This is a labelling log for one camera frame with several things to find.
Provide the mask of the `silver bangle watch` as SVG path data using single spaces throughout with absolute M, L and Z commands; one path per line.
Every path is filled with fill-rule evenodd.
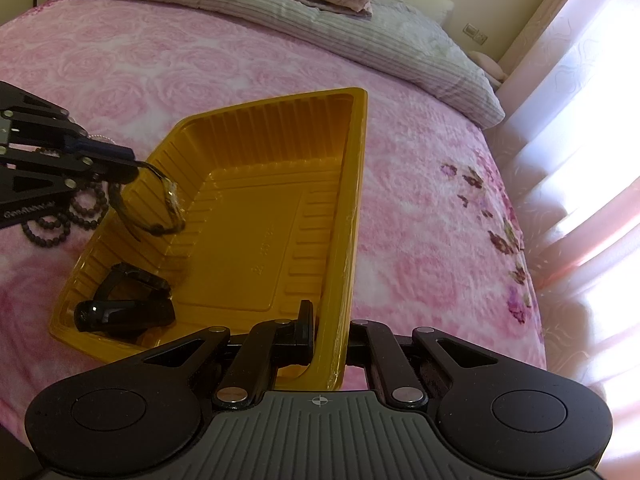
M 109 183 L 107 197 L 122 225 L 134 240 L 141 234 L 154 237 L 177 235 L 186 227 L 186 214 L 179 197 L 178 184 L 150 162 L 136 160 L 141 184 L 123 191 L 123 184 Z

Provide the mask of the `pink cushion by curtain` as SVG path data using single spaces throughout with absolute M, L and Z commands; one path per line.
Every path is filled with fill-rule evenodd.
M 508 74 L 487 54 L 471 51 L 468 53 L 468 58 L 485 73 L 494 86 L 501 86 L 508 78 Z

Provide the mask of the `yellow plastic tray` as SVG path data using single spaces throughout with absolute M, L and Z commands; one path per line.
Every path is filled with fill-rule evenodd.
M 114 362 L 219 325 L 245 334 L 314 306 L 314 356 L 280 371 L 284 390 L 341 387 L 354 288 L 368 114 L 360 88 L 243 103 L 184 118 L 150 156 L 176 182 L 178 234 L 130 233 L 108 214 L 55 301 L 50 334 Z M 76 306 L 116 263 L 168 281 L 175 322 L 133 342 L 81 333 Z

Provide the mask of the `wall power socket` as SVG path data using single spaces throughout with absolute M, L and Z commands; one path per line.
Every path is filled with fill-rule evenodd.
M 470 23 L 463 27 L 462 32 L 480 46 L 482 46 L 488 38 L 484 32 Z

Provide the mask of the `grey striped quilt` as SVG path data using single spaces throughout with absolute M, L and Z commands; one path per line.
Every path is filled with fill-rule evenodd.
M 484 70 L 436 21 L 402 0 L 373 0 L 363 18 L 295 0 L 141 0 L 242 18 L 415 84 L 482 129 L 506 117 Z

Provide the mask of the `pink sheer curtain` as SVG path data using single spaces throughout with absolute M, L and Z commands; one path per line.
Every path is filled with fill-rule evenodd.
M 548 369 L 606 401 L 600 473 L 639 474 L 639 0 L 542 0 L 487 133 L 525 235 Z

